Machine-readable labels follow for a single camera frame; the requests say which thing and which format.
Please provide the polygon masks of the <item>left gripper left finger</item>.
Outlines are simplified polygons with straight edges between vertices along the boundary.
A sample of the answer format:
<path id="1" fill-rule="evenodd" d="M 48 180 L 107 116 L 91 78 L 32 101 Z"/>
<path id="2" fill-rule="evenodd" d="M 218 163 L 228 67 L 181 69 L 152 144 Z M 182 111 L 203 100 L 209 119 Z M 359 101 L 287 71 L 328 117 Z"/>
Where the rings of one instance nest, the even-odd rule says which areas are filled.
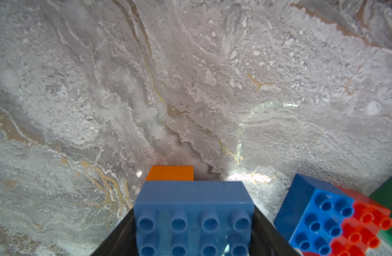
<path id="1" fill-rule="evenodd" d="M 91 256 L 138 256 L 134 209 L 131 209 Z"/>

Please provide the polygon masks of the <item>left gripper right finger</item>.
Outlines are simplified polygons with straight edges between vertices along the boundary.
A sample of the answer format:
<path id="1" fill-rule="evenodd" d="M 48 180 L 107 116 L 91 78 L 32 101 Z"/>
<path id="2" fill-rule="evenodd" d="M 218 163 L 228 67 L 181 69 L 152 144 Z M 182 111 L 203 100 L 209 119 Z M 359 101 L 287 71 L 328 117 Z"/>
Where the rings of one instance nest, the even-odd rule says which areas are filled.
<path id="1" fill-rule="evenodd" d="M 299 256 L 274 225 L 255 208 L 252 217 L 250 256 Z"/>

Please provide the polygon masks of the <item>dark blue brick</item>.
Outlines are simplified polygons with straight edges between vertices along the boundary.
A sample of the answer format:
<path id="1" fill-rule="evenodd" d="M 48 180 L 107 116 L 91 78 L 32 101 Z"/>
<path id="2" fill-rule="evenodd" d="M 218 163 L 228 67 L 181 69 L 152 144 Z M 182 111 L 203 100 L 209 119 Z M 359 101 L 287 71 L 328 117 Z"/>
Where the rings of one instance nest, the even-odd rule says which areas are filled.
<path id="1" fill-rule="evenodd" d="M 341 224 L 354 214 L 354 199 L 334 185 L 296 174 L 274 220 L 277 231 L 301 252 L 328 256 Z"/>

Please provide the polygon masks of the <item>light blue brick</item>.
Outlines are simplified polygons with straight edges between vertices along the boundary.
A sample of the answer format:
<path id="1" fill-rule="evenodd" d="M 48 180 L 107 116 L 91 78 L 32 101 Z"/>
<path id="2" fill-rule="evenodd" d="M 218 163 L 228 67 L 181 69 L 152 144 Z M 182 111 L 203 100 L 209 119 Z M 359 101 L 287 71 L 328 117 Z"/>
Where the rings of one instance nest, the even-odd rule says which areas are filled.
<path id="1" fill-rule="evenodd" d="M 247 256 L 255 205 L 240 181 L 147 181 L 134 203 L 140 256 Z"/>

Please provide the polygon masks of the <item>orange brick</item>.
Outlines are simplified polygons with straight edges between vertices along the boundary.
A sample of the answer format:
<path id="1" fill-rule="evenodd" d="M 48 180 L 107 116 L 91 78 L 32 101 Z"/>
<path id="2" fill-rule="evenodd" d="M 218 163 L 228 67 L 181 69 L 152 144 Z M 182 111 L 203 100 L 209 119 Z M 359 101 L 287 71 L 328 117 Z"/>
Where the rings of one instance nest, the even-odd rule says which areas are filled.
<path id="1" fill-rule="evenodd" d="M 194 181 L 193 166 L 152 166 L 145 181 Z"/>

